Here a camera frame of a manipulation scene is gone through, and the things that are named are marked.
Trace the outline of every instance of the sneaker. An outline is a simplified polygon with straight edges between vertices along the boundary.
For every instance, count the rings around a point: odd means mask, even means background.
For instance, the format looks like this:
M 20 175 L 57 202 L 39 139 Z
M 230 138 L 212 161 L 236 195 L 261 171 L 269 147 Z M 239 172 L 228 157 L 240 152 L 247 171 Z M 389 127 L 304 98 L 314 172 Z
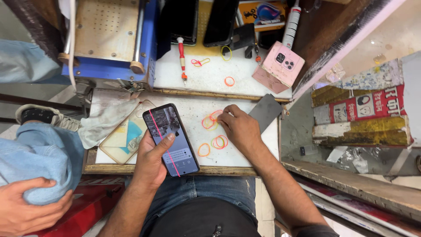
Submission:
M 48 110 L 55 113 L 56 115 L 53 117 L 51 124 L 56 127 L 64 128 L 64 129 L 74 131 L 74 132 L 76 132 L 77 130 L 79 130 L 79 128 L 82 127 L 79 120 L 66 117 L 64 114 L 60 113 L 60 111 L 57 109 L 54 109 L 51 107 L 45 107 L 41 105 L 31 105 L 31 104 L 23 105 L 18 110 L 16 110 L 16 114 L 15 114 L 16 121 L 19 124 L 21 124 L 21 121 L 22 121 L 22 113 L 28 109 L 43 109 L 43 110 Z

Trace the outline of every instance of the blue jeans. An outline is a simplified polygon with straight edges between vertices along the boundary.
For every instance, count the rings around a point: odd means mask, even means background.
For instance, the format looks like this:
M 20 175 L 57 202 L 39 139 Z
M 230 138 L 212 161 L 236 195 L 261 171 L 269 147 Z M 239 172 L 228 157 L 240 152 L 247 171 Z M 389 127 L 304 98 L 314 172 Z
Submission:
M 37 177 L 53 179 L 54 187 L 30 189 L 23 197 L 35 205 L 57 202 L 79 183 L 84 152 L 77 132 L 46 123 L 24 124 L 16 140 L 0 138 L 0 185 Z
M 225 200 L 256 217 L 256 180 L 253 176 L 167 176 L 155 194 L 140 236 L 148 235 L 155 221 L 171 208 L 196 197 Z
M 36 44 L 0 39 L 0 83 L 70 85 L 61 67 Z

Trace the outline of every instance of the hand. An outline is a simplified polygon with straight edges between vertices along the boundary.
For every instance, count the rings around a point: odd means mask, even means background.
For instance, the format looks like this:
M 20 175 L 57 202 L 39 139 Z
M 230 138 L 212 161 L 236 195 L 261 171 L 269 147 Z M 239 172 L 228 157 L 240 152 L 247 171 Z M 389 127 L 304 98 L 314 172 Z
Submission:
M 261 139 L 257 120 L 246 114 L 238 106 L 229 105 L 225 107 L 217 120 L 224 128 L 228 139 L 250 162 L 257 158 L 259 152 L 267 149 Z
M 144 188 L 151 191 L 158 190 L 167 175 L 161 157 L 172 146 L 174 138 L 175 135 L 170 133 L 155 145 L 149 130 L 146 131 L 139 143 L 133 181 L 140 182 Z
M 20 236 L 52 227 L 70 208 L 73 191 L 69 190 L 56 203 L 29 205 L 22 197 L 33 188 L 50 188 L 54 180 L 38 177 L 0 187 L 0 236 Z

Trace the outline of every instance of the wooden knob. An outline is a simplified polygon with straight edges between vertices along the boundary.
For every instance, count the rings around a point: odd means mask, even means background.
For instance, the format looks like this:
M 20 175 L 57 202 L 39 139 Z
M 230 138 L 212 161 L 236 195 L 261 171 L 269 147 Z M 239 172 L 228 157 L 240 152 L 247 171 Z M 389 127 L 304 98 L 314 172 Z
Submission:
M 69 59 L 70 59 L 70 55 L 65 54 L 65 53 L 59 53 L 59 56 L 57 57 L 58 60 L 60 60 L 62 63 L 66 64 L 67 66 L 69 65 Z M 74 67 L 78 67 L 80 65 L 79 60 L 75 57 L 73 59 L 73 66 Z
M 135 74 L 143 74 L 145 72 L 145 69 L 143 68 L 143 65 L 139 62 L 136 62 L 136 61 L 130 62 L 130 69 Z

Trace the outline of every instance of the pink phone box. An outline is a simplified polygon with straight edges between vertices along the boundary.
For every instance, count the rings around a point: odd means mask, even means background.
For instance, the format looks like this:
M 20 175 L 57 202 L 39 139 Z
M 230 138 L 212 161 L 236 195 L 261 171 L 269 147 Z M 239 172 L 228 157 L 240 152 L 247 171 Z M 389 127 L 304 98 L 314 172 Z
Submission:
M 252 77 L 278 94 L 292 87 L 304 62 L 304 59 L 276 41 Z

